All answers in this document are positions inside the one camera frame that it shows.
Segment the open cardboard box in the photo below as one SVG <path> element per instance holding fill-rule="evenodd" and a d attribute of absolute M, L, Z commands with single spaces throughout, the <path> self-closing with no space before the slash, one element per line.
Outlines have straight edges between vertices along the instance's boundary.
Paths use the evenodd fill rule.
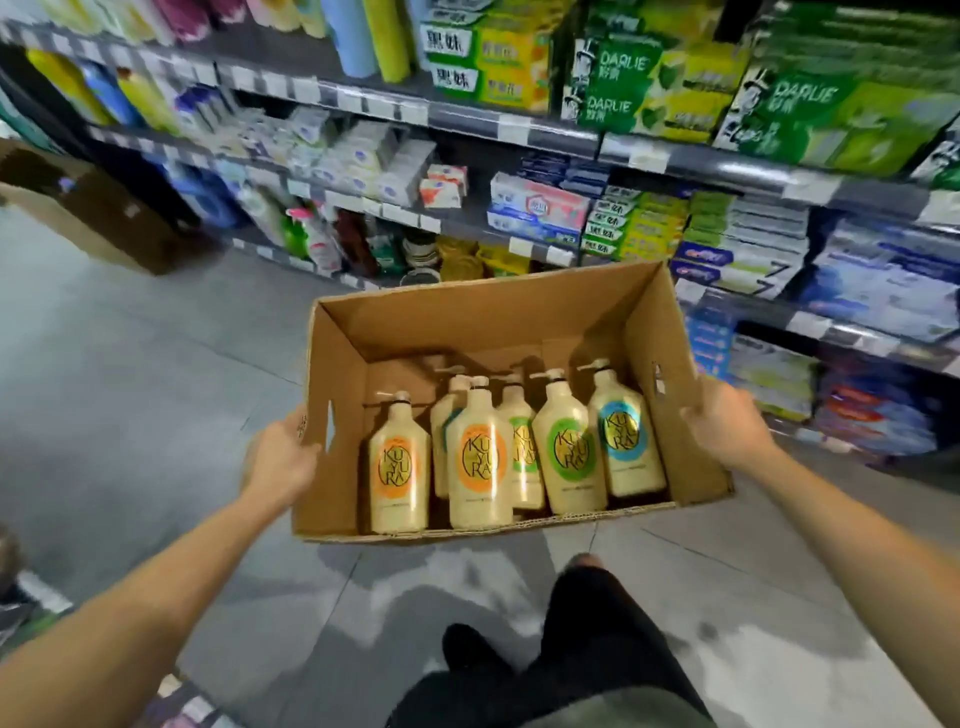
<path fill-rule="evenodd" d="M 317 477 L 294 508 L 294 533 L 311 541 L 415 543 L 616 518 L 700 503 L 732 493 L 732 480 L 693 441 L 679 409 L 699 388 L 684 318 L 667 269 L 623 263 L 515 279 L 488 279 L 351 294 L 314 303 L 307 355 L 306 443 L 325 445 Z M 446 393 L 437 367 L 464 364 L 472 375 L 566 369 L 586 403 L 591 372 L 611 360 L 620 380 L 642 391 L 668 480 L 665 492 L 612 498 L 610 510 L 583 516 L 534 514 L 483 530 L 450 528 L 447 501 L 431 495 L 429 528 L 384 536 L 370 530 L 367 444 L 386 421 L 377 393 L 406 390 L 428 432 L 429 410 Z M 527 401 L 546 401 L 542 379 L 527 379 Z M 493 401 L 499 393 L 493 391 Z"/>

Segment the brown box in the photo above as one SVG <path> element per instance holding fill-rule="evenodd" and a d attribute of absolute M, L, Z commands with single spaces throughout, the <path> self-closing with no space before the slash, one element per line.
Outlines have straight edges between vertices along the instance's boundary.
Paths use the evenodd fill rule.
<path fill-rule="evenodd" d="M 172 266 L 174 229 L 91 164 L 4 144 L 0 194 L 91 257 L 155 275 Z"/>
<path fill-rule="evenodd" d="M 320 299 L 310 321 L 305 442 L 324 443 L 317 478 L 294 508 L 294 533 L 328 542 L 415 543 L 616 518 L 732 493 L 732 481 L 694 443 L 680 417 L 695 405 L 693 359 L 672 280 L 659 263 L 620 263 L 514 279 L 426 285 Z M 522 367 L 563 367 L 577 399 L 593 392 L 592 373 L 576 367 L 606 357 L 620 380 L 640 389 L 669 481 L 668 490 L 612 498 L 610 510 L 584 516 L 547 513 L 486 530 L 450 528 L 447 503 L 431 495 L 429 529 L 383 536 L 370 531 L 367 443 L 386 420 L 377 392 L 406 390 L 429 431 L 430 406 L 445 394 L 433 370 L 464 364 L 472 375 Z M 542 379 L 527 379 L 540 409 Z M 494 402 L 499 393 L 494 390 Z"/>

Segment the store aisle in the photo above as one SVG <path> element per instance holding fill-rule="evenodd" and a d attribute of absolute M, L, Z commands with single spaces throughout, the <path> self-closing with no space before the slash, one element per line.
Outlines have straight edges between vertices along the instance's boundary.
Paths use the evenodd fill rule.
<path fill-rule="evenodd" d="M 0 210 L 0 519 L 80 601 L 236 492 L 246 442 L 300 397 L 323 279 L 228 254 L 147 279 Z M 798 454 L 960 553 L 960 497 Z M 721 503 L 436 546 L 301 544 L 275 525 L 181 668 L 248 728 L 378 728 L 451 621 L 518 663 L 555 574 L 592 550 L 668 633 L 724 728 L 935 726 L 749 483 Z"/>

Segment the blue bottle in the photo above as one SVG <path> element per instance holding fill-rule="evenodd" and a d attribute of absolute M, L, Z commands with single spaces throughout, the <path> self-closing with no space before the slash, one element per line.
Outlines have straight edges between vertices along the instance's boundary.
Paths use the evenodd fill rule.
<path fill-rule="evenodd" d="M 363 0 L 320 0 L 344 73 L 366 79 L 377 72 L 373 36 Z"/>
<path fill-rule="evenodd" d="M 113 118 L 125 127 L 142 129 L 147 126 L 140 112 L 128 101 L 114 79 L 102 66 L 90 61 L 76 61 L 84 73 L 84 81 Z"/>

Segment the shampoo bottle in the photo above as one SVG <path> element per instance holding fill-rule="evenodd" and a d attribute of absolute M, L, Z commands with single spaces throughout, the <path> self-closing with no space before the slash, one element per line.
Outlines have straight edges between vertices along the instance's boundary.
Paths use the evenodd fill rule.
<path fill-rule="evenodd" d="M 564 370 L 530 377 L 548 380 L 546 404 L 534 418 L 534 441 L 550 510 L 558 516 L 605 510 L 607 487 L 587 408 L 570 392 Z"/>
<path fill-rule="evenodd" d="M 449 391 L 437 400 L 430 410 L 430 435 L 433 438 L 433 489 L 437 497 L 446 500 L 449 488 L 446 482 L 446 430 L 467 406 L 470 377 L 464 376 L 460 366 L 436 369 L 435 372 L 453 372 Z"/>
<path fill-rule="evenodd" d="M 493 408 L 490 381 L 475 376 L 467 406 L 446 431 L 450 524 L 491 528 L 514 522 L 514 494 L 507 484 L 510 425 Z"/>
<path fill-rule="evenodd" d="M 387 423 L 370 439 L 370 517 L 374 533 L 427 526 L 430 435 L 414 422 L 410 395 L 393 395 Z"/>
<path fill-rule="evenodd" d="M 510 442 L 507 443 L 510 451 L 507 482 L 514 492 L 514 508 L 539 511 L 543 507 L 543 481 L 540 479 L 540 463 L 531 428 L 536 413 L 523 397 L 523 375 L 492 376 L 491 379 L 506 382 L 503 401 L 496 411 L 510 423 L 512 431 Z"/>
<path fill-rule="evenodd" d="M 600 443 L 611 495 L 635 496 L 666 488 L 643 395 L 617 381 L 607 359 L 597 359 L 577 369 L 596 370 L 596 391 L 588 405 L 590 426 Z"/>

